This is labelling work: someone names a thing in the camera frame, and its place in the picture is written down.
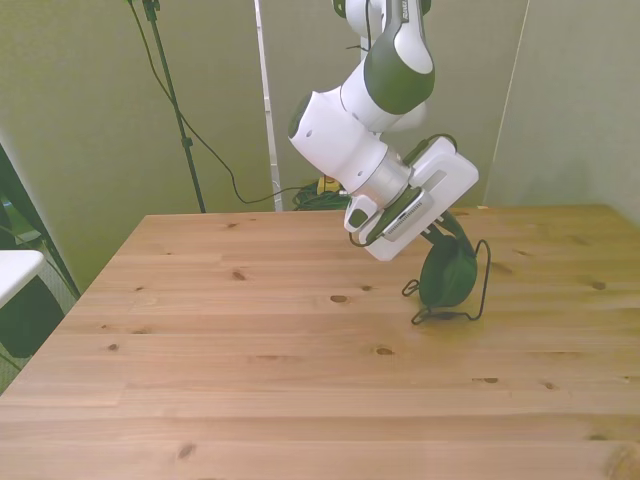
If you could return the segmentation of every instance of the headphone ear cup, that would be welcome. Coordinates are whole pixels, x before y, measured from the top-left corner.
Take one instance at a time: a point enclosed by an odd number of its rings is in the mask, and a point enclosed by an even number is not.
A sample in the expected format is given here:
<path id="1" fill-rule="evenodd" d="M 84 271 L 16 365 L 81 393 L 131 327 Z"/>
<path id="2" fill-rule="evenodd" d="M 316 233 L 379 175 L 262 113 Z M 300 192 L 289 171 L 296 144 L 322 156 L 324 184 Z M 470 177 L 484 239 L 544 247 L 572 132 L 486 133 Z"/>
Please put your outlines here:
<path id="1" fill-rule="evenodd" d="M 445 235 L 429 252 L 420 274 L 420 300 L 427 307 L 453 307 L 473 290 L 478 262 L 459 240 Z"/>

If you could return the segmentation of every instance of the green headphones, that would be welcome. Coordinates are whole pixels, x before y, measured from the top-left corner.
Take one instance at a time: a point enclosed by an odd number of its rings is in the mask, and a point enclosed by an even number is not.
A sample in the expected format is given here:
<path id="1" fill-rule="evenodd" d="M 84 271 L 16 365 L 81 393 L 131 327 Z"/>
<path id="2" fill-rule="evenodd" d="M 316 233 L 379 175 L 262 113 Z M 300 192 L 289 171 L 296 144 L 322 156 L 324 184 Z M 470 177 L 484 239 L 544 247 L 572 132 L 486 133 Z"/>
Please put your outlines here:
<path id="1" fill-rule="evenodd" d="M 438 227 L 453 235 L 443 234 Z M 422 267 L 420 280 L 411 280 L 402 290 L 405 297 L 419 292 L 424 308 L 411 320 L 414 325 L 429 318 L 453 318 L 466 316 L 478 320 L 484 310 L 484 301 L 491 268 L 491 249 L 486 240 L 480 240 L 475 250 L 456 218 L 446 211 L 422 236 L 433 244 Z M 477 315 L 460 312 L 434 312 L 434 308 L 454 307 L 464 302 L 471 294 L 478 276 L 478 251 L 484 245 L 487 249 L 487 269 L 485 272 L 482 301 Z"/>

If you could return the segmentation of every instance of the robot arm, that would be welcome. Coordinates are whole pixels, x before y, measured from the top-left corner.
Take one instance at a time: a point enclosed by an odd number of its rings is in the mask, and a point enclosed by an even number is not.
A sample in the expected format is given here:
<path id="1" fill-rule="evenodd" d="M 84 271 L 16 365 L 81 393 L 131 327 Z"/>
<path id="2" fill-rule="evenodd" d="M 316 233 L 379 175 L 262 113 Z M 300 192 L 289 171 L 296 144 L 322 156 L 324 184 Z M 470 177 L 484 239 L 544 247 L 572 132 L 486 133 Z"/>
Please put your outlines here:
<path id="1" fill-rule="evenodd" d="M 439 138 L 421 142 L 407 157 L 378 133 L 424 109 L 435 69 L 422 16 L 430 0 L 334 0 L 357 33 L 367 34 L 366 13 L 383 32 L 339 87 L 313 92 L 289 128 L 298 151 L 352 196 L 345 228 L 380 260 L 391 260 L 478 180 L 478 171 Z"/>

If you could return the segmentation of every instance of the wood grain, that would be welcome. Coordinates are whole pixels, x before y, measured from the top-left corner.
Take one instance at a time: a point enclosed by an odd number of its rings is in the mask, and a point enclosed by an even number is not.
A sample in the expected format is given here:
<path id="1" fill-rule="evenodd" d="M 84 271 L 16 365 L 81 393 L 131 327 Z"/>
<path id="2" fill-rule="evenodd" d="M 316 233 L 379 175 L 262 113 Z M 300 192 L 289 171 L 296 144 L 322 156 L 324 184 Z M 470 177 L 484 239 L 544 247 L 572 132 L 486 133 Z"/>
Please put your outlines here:
<path id="1" fill-rule="evenodd" d="M 0 398 L 0 478 L 640 479 L 640 233 L 456 214 L 492 246 L 486 314 L 421 327 L 426 242 L 383 263 L 339 212 L 145 218 Z"/>

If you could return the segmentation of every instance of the white shelf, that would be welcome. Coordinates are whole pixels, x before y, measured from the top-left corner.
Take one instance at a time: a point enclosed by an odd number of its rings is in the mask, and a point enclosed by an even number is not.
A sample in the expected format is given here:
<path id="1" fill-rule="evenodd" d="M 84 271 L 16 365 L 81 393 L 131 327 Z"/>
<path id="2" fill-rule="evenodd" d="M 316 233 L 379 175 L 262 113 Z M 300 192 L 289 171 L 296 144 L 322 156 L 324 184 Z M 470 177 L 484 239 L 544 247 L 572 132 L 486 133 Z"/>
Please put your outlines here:
<path id="1" fill-rule="evenodd" d="M 22 289 L 44 265 L 35 250 L 0 250 L 0 308 Z"/>

